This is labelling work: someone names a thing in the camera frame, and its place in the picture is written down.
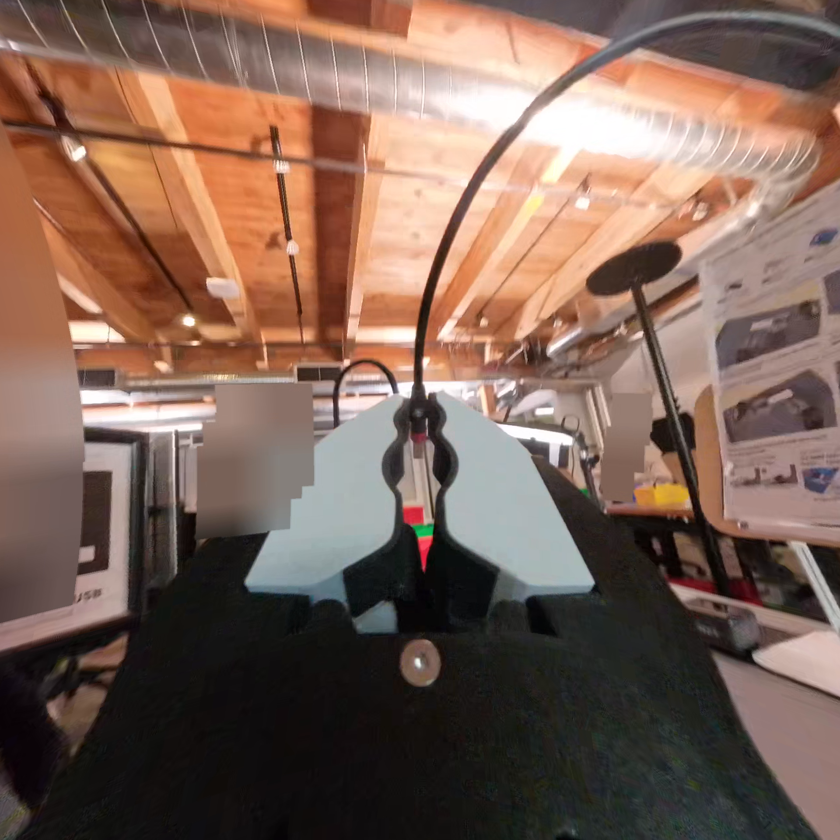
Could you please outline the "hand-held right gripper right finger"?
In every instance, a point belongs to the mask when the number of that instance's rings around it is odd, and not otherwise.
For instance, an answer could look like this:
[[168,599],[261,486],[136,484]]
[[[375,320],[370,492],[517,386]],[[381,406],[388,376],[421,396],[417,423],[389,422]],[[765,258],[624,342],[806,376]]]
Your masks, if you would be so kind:
[[443,392],[429,420],[441,529],[497,573],[493,594],[584,594],[595,582],[532,454]]

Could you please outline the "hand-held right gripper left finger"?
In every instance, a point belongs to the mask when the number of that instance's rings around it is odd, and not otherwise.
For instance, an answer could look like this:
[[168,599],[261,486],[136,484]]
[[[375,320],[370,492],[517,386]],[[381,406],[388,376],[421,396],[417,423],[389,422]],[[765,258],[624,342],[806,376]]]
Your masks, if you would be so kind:
[[341,594],[343,573],[383,550],[403,522],[404,398],[392,395],[314,448],[314,484],[269,532],[246,579],[253,594]]

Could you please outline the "white light panel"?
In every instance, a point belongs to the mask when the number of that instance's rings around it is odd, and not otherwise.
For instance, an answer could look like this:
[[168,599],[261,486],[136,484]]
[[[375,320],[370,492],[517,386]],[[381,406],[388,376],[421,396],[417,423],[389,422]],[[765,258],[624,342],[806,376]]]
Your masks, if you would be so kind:
[[550,388],[528,391],[523,384],[501,392],[497,423],[533,455],[546,459],[577,487],[594,493],[594,465],[599,451],[584,394]]

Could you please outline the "wooden backboard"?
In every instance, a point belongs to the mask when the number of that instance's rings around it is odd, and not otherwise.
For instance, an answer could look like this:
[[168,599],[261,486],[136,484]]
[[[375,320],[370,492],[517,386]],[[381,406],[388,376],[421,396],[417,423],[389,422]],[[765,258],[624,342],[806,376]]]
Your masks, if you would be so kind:
[[717,414],[711,385],[698,395],[694,409],[696,431],[696,474],[700,507],[709,524],[734,539],[753,539],[782,543],[803,542],[839,549],[838,530],[813,530],[783,524],[750,524],[727,519],[723,509],[723,470]]

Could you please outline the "framed black white tag sign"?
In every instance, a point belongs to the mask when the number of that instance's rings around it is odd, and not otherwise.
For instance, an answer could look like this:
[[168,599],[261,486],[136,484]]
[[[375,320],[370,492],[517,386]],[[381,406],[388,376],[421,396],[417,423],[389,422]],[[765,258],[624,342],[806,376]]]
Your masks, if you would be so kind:
[[87,427],[82,520],[70,627],[135,618],[143,610],[148,437]]

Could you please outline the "dark grey power station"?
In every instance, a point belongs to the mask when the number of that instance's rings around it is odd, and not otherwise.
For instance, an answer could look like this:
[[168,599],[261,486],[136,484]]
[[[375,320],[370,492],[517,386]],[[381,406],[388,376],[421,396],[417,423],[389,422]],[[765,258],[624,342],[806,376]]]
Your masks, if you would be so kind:
[[748,609],[697,598],[685,603],[696,630],[722,653],[750,657],[762,643],[762,627]]

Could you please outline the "black disc floor lamp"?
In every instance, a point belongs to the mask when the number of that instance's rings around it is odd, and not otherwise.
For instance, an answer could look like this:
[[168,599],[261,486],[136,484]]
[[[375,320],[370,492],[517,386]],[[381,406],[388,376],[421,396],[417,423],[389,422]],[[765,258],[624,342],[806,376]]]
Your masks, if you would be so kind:
[[710,574],[717,593],[729,596],[728,572],[720,552],[718,537],[701,509],[695,463],[680,420],[676,394],[644,293],[646,286],[663,279],[674,270],[679,265],[682,256],[681,248],[674,241],[658,240],[638,245],[609,258],[589,275],[585,285],[593,296],[599,298],[613,297],[626,291],[633,296],[659,395],[665,409],[668,430],[686,480],[691,510],[707,557]]

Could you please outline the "instruction sheet in acrylic holder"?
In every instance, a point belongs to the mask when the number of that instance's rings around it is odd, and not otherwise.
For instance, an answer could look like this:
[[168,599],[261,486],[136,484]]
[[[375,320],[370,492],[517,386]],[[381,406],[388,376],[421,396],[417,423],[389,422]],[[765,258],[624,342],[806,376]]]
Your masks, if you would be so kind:
[[725,516],[838,531],[839,184],[700,274]]

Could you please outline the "instruction poster on stand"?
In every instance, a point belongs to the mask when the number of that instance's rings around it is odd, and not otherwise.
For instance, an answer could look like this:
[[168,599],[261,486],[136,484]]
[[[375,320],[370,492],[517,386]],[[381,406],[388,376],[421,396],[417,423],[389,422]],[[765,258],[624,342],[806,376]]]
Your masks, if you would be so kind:
[[797,557],[830,628],[762,648],[752,659],[776,676],[839,698],[837,550],[801,541],[790,541],[788,546]]

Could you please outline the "silver ceiling duct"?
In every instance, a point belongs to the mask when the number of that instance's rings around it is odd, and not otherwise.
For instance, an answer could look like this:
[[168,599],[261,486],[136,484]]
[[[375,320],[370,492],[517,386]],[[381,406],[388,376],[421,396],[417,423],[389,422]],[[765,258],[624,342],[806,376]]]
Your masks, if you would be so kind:
[[[147,71],[355,114],[500,133],[537,95],[476,70],[177,5],[3,1],[1,19],[2,49],[19,54]],[[646,107],[600,92],[564,93],[521,136],[785,186],[806,181],[822,155],[811,133]]]

